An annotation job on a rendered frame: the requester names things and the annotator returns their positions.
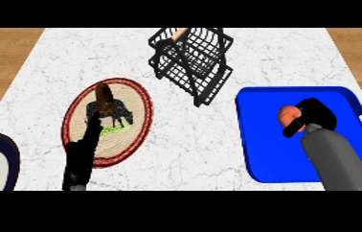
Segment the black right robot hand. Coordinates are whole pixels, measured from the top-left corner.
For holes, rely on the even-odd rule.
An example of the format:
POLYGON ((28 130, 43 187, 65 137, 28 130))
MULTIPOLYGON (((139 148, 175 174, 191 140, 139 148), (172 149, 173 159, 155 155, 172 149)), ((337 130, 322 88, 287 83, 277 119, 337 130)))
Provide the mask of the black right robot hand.
POLYGON ((316 124, 330 130, 336 129, 336 114, 316 98, 305 99, 294 106, 302 110, 302 116, 287 127, 284 127, 282 135, 287 138, 290 138, 297 132, 302 132, 306 129, 308 124, 316 124))

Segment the brown oblong vegetable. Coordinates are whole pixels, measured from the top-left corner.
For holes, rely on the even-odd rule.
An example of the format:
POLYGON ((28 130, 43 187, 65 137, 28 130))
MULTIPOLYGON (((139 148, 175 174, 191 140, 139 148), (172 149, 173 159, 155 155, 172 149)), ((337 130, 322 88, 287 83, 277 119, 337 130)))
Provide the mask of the brown oblong vegetable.
POLYGON ((99 83, 96 86, 96 104, 102 114, 114 112, 114 94, 105 83, 99 83))

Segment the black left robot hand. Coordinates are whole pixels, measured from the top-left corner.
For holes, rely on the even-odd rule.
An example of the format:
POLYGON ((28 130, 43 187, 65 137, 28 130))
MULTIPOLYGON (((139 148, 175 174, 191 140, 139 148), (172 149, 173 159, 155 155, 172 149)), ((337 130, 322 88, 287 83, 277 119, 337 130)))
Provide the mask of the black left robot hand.
POLYGON ((99 142, 101 126, 99 113, 95 112, 87 122, 83 139, 65 146, 67 165, 64 172, 62 190, 84 191, 92 175, 93 157, 99 142))

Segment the orange squash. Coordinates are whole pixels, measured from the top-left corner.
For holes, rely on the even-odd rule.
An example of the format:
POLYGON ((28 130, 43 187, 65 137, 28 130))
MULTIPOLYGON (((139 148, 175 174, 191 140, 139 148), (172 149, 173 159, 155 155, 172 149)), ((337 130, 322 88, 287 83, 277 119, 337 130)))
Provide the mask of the orange squash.
POLYGON ((287 127, 300 116, 302 110, 293 105, 285 105, 278 113, 280 124, 287 127))

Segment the blue tray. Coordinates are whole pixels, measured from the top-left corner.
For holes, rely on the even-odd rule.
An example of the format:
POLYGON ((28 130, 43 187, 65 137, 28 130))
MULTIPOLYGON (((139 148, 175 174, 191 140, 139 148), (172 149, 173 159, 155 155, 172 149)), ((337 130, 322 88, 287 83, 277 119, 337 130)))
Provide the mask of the blue tray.
POLYGON ((282 136, 278 112, 285 105, 316 98, 337 116, 336 131, 362 159, 362 104, 342 86, 265 86, 241 89, 235 105, 247 171, 265 183, 318 182, 319 177, 303 147, 303 132, 282 136))

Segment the white plate with dark rim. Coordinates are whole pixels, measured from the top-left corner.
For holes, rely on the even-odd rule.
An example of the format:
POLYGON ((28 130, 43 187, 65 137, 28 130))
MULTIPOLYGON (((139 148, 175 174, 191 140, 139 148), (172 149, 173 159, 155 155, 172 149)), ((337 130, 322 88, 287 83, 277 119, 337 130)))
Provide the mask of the white plate with dark rim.
POLYGON ((0 133, 0 190, 12 191, 19 173, 19 151, 14 139, 0 133))

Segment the oval placemat with cow picture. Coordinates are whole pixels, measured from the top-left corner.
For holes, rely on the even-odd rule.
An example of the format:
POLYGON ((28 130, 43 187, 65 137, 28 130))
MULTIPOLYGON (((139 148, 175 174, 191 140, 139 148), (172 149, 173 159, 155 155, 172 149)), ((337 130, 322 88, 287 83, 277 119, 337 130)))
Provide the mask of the oval placemat with cow picture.
MULTIPOLYGON (((142 85, 126 78, 101 81, 111 88, 115 109, 99 115, 104 127, 93 158, 93 168, 108 168, 120 163, 142 146, 152 123, 152 101, 142 85)), ((83 139, 87 119, 98 108, 96 86, 90 85, 73 101, 62 121, 62 145, 83 139)))

